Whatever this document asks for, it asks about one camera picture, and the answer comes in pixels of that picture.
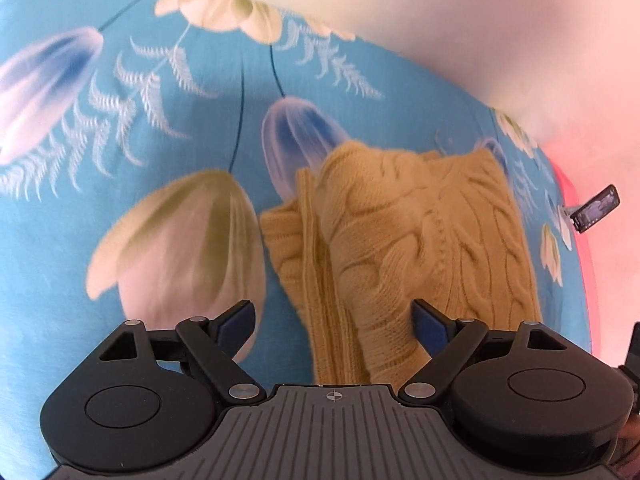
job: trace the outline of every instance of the circular black disc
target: circular black disc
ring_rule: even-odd
[[[543,458],[615,438],[633,401],[620,374],[588,354],[575,361],[564,352],[510,357],[470,366],[452,384],[455,417],[476,439],[503,453]]]
[[[56,460],[80,470],[155,468],[190,452],[213,425],[210,393],[176,372],[158,367],[117,386],[79,382],[65,381],[47,399],[40,427]]]

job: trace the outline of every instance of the yellow knit sweater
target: yellow knit sweater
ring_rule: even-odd
[[[319,384],[402,386],[429,359],[410,303],[498,330],[542,320],[520,215],[487,150],[440,157],[351,141],[260,218]]]

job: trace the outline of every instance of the phone screen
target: phone screen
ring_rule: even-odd
[[[571,215],[575,228],[579,233],[602,220],[620,205],[618,190],[611,184],[589,200],[578,211]]]

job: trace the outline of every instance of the gray ribbed plate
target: gray ribbed plate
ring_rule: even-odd
[[[49,480],[100,480],[62,467]],[[281,386],[229,410],[200,449],[136,480],[532,480],[469,452],[431,408],[386,386]],[[556,480],[614,480],[604,467]]]

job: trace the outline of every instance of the floral fabric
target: floral fabric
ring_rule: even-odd
[[[172,328],[250,299],[259,326],[236,359],[267,389],[311,382],[257,215],[347,139],[490,150],[522,213],[543,319],[590,349],[548,160],[510,118],[429,70],[250,0],[0,0],[0,24],[6,480],[53,467],[42,403],[127,317]]]

